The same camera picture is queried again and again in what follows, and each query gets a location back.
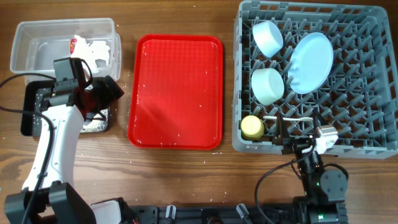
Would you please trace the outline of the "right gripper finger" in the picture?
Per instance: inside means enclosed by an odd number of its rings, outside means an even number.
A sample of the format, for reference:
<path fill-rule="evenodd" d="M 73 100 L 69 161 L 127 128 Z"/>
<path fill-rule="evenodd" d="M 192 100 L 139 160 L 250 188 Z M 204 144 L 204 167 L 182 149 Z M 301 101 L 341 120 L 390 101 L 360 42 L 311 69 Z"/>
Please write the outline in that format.
<path fill-rule="evenodd" d="M 290 145 L 290 134 L 285 125 L 284 116 L 278 113 L 276 116 L 276 128 L 272 143 L 277 146 L 289 146 Z"/>
<path fill-rule="evenodd" d="M 314 108 L 312 111 L 313 119 L 313 130 L 315 131 L 320 126 L 323 126 L 323 117 L 321 116 L 318 108 Z"/>

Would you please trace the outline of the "white plastic spoon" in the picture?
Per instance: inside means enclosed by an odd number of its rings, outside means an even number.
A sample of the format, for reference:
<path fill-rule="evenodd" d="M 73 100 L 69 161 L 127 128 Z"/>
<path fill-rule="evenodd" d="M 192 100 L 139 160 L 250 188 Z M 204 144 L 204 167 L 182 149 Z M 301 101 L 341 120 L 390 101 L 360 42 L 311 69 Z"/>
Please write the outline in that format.
<path fill-rule="evenodd" d="M 263 116 L 263 119 L 271 119 L 271 120 L 277 120 L 277 116 Z M 283 118 L 284 121 L 308 121 L 308 122 L 313 122 L 313 118 L 311 117 L 302 117 L 302 118 Z"/>

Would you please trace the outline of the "yellow plastic cup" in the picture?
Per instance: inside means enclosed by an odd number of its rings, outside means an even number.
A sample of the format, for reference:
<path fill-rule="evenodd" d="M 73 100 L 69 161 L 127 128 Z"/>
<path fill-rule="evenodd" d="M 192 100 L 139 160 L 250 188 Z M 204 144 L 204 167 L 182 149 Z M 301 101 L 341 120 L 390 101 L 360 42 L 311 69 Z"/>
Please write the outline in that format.
<path fill-rule="evenodd" d="M 257 116 L 249 115 L 241 121 L 241 132 L 244 139 L 257 141 L 264 134 L 264 125 Z"/>

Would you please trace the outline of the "white napkin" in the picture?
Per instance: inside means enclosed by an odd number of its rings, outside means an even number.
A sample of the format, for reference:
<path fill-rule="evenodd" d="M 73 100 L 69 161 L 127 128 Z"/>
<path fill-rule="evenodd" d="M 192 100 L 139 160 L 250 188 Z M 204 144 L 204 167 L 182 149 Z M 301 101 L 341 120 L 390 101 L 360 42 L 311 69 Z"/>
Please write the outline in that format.
<path fill-rule="evenodd" d="M 109 65 L 111 47 L 104 40 L 94 40 L 89 43 L 86 39 L 75 35 L 77 39 L 72 58 L 84 60 L 90 69 L 104 68 Z"/>

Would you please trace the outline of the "light green bowl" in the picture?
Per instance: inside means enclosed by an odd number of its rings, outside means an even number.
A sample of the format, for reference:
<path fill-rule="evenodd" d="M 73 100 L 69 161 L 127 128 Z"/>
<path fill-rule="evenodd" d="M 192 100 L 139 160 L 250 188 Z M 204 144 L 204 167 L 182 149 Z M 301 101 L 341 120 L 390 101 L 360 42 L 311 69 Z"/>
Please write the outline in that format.
<path fill-rule="evenodd" d="M 261 68 L 252 73 L 251 86 L 254 96 L 264 106 L 273 104 L 284 94 L 284 81 L 273 68 Z"/>

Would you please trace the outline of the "red snack wrapper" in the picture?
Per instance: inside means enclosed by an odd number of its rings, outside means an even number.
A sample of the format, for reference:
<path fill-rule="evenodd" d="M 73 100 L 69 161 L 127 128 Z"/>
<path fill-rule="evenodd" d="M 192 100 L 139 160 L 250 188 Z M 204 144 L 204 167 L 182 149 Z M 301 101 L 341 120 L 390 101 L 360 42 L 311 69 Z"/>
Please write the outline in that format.
<path fill-rule="evenodd" d="M 77 43 L 77 39 L 76 38 L 73 38 L 73 39 L 70 40 L 70 53 L 71 54 L 75 50 L 76 43 Z"/>

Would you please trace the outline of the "large light blue plate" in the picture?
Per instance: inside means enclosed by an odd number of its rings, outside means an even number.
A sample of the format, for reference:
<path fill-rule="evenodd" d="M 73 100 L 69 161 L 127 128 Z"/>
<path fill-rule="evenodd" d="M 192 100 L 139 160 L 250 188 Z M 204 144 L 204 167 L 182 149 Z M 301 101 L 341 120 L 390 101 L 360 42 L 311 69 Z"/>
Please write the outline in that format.
<path fill-rule="evenodd" d="M 292 77 L 291 89 L 298 94 L 307 94 L 319 89 L 328 78 L 333 64 L 334 52 L 331 42 L 320 33 L 305 36 L 294 49 L 288 77 Z"/>

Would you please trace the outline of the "light blue bowl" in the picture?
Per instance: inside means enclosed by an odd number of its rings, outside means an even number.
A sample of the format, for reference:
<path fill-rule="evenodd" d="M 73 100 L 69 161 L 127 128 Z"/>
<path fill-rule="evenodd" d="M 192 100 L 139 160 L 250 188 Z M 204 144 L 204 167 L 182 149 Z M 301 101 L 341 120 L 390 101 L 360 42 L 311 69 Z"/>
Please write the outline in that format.
<path fill-rule="evenodd" d="M 271 21 L 254 25 L 252 33 L 259 50 L 266 57 L 273 57 L 283 47 L 282 34 Z"/>

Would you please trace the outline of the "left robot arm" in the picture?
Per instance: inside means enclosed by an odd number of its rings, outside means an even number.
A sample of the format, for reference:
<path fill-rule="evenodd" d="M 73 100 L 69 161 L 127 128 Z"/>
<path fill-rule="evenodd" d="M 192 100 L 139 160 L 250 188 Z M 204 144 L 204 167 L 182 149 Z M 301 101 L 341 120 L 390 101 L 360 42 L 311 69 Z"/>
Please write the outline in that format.
<path fill-rule="evenodd" d="M 83 59 L 53 63 L 55 75 L 40 110 L 21 113 L 41 118 L 41 134 L 30 174 L 21 192 L 8 195 L 4 211 L 10 223 L 122 223 L 118 199 L 88 205 L 73 188 L 76 145 L 86 121 L 124 92 L 110 77 L 94 78 Z"/>

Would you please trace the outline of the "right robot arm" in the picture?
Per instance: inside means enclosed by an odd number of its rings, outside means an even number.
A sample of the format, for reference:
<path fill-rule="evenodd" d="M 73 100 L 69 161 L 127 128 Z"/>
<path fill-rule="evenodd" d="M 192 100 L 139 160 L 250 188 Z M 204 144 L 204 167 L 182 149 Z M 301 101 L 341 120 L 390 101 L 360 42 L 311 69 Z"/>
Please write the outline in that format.
<path fill-rule="evenodd" d="M 293 137 L 286 126 L 287 118 L 276 117 L 272 142 L 283 147 L 283 154 L 294 154 L 305 195 L 293 199 L 296 223 L 348 223 L 345 194 L 349 175 L 338 164 L 324 164 L 321 155 L 338 140 L 338 131 L 318 111 L 308 119 L 313 134 Z"/>

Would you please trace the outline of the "grey dishwasher rack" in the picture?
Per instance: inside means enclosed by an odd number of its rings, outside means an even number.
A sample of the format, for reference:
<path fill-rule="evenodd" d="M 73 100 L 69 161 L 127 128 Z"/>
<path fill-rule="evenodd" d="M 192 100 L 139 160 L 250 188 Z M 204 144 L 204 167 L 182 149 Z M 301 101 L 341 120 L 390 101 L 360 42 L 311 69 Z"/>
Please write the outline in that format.
<path fill-rule="evenodd" d="M 271 21 L 280 30 L 283 47 L 266 57 L 257 46 L 252 28 Z M 238 152 L 278 154 L 272 143 L 275 120 L 263 116 L 282 113 L 286 118 L 311 117 L 318 108 L 339 138 L 328 154 L 339 157 L 386 159 L 397 154 L 397 64 L 387 12 L 379 6 L 305 2 L 243 1 L 234 22 L 234 97 L 232 145 Z M 294 48 L 307 35 L 320 32 L 331 42 L 333 65 L 323 85 L 300 95 L 288 77 Z M 264 106 L 254 96 L 252 73 L 276 69 L 285 86 L 283 97 Z M 264 134 L 257 140 L 242 137 L 241 121 L 257 116 Z M 313 124 L 287 121 L 291 136 L 308 136 Z"/>

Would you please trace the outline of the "black waste tray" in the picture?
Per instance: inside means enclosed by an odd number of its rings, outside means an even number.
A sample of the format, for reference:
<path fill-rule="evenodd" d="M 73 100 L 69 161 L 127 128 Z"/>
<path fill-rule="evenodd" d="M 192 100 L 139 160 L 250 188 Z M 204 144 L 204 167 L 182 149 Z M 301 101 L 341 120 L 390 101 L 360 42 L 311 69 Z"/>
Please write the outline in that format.
<path fill-rule="evenodd" d="M 34 96 L 35 90 L 39 88 L 50 88 L 52 86 L 52 81 L 34 81 L 27 84 L 25 88 L 25 97 L 24 97 L 24 106 L 23 110 L 26 111 L 34 111 Z M 21 134 L 24 136 L 33 136 L 32 135 L 32 120 L 33 115 L 23 114 L 21 121 Z"/>

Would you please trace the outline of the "clear plastic waste bin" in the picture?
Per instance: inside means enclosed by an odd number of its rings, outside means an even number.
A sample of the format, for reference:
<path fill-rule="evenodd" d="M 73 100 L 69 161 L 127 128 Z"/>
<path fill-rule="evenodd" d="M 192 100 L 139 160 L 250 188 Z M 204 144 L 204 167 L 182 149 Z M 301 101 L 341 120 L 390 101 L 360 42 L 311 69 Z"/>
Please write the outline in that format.
<path fill-rule="evenodd" d="M 105 43 L 109 60 L 91 65 L 94 77 L 121 76 L 121 39 L 111 18 L 25 21 L 17 26 L 12 45 L 10 71 L 55 76 L 53 61 L 71 57 L 71 40 L 81 37 L 86 43 Z"/>

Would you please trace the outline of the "red serving tray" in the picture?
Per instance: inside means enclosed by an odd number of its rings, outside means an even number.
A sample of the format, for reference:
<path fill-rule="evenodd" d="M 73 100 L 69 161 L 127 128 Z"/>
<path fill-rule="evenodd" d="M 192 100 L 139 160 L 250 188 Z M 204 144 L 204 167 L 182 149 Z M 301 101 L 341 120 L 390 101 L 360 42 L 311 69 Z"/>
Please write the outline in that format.
<path fill-rule="evenodd" d="M 223 138 L 223 44 L 209 35 L 148 34 L 137 43 L 128 140 L 212 150 Z"/>

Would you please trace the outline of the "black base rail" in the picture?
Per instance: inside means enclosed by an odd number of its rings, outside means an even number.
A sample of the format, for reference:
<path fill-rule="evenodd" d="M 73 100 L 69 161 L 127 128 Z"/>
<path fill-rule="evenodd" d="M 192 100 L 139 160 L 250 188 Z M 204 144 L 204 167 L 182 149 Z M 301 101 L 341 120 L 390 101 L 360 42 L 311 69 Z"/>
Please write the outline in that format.
<path fill-rule="evenodd" d="M 137 215 L 136 223 L 267 223 L 257 207 L 239 204 L 234 207 L 168 207 L 131 206 Z M 336 206 L 304 207 L 292 203 L 265 204 L 262 212 L 272 223 L 343 223 L 348 224 L 344 204 Z"/>

